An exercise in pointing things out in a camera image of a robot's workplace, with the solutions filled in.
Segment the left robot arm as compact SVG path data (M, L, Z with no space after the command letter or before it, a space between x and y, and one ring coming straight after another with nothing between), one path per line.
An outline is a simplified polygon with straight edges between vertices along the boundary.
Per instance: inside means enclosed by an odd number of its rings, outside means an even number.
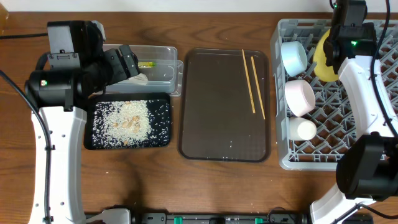
M127 45L103 50L98 21L47 24L50 51L25 83L35 133L35 190L31 223L131 223L126 208L87 217L81 199L81 147L87 109L96 92L139 74Z

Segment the yellow plastic plate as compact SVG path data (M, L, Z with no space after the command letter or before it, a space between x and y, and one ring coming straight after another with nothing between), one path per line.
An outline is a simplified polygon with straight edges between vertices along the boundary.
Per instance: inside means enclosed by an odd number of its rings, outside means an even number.
M338 80L338 75L335 74L332 66L326 66L326 55L323 50L323 44L329 36L330 30L327 30L318 41L313 55L313 62L316 63L314 68L315 75L323 82L335 82Z

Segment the white bowl with crumbs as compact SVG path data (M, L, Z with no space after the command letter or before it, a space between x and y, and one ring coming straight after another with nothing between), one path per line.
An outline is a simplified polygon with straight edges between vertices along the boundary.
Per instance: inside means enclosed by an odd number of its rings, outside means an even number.
M291 112L301 117L315 108L315 94L305 80L292 80L285 84L285 99Z

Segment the white paper cup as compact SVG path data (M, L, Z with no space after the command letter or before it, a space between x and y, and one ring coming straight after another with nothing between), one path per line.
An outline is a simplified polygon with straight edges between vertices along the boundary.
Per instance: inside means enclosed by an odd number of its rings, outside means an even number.
M305 118L289 118L289 138L293 141L308 141L317 134L316 125Z

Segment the light blue bowl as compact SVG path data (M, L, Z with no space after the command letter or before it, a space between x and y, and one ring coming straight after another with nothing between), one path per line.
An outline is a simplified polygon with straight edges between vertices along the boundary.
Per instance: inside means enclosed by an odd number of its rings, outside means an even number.
M303 73L307 68L307 54L298 41L282 43L281 58L285 71L290 77Z

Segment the green snack wrapper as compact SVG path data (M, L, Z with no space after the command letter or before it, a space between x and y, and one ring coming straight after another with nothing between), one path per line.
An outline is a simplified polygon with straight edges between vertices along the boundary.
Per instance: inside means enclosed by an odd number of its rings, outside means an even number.
M155 62L139 62L139 68L154 68L156 66Z

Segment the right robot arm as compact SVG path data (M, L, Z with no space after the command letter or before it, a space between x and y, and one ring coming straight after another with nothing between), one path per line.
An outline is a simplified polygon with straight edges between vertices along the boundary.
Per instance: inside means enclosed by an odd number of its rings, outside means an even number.
M338 161L336 184L310 206L310 223L342 223L361 208L397 196L397 115L382 80L379 50L383 36L365 22L365 1L331 4L331 28L319 40L313 62L324 82L345 88L356 128L356 142Z

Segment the white tissue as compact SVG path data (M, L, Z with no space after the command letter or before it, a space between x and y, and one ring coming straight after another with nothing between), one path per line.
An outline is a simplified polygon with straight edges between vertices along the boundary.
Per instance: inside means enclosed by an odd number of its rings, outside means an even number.
M145 74L140 73L134 77L127 79L126 81L134 85L147 85L149 79Z

